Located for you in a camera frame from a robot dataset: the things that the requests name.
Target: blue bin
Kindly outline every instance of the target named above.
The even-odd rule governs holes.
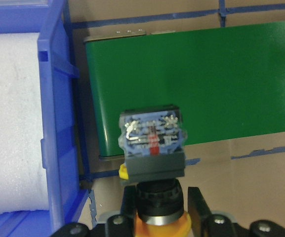
[[[65,223],[77,221],[87,198],[79,190],[74,138],[72,80],[79,77],[70,64],[69,42],[61,20],[65,0],[48,4],[0,5],[0,34],[39,32],[43,139],[49,211],[16,211],[0,215],[0,237],[45,237]]]

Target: orange base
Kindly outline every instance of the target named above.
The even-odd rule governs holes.
[[[191,224],[190,215],[186,211],[177,221],[165,226],[148,225],[137,215],[135,237],[187,237]]]

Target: bolt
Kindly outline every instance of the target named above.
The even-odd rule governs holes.
[[[113,219],[113,223],[115,225],[121,225],[123,223],[123,217],[122,216],[116,216]]]
[[[269,232],[271,231],[271,227],[269,226],[269,224],[261,222],[259,223],[259,230],[263,232]]]
[[[70,234],[77,235],[82,231],[82,227],[80,225],[76,225],[72,229],[70,229]]]
[[[215,216],[214,222],[217,224],[225,223],[225,218],[223,216]]]

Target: white foam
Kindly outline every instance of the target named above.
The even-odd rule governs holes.
[[[37,38],[0,34],[0,214],[48,209]]]

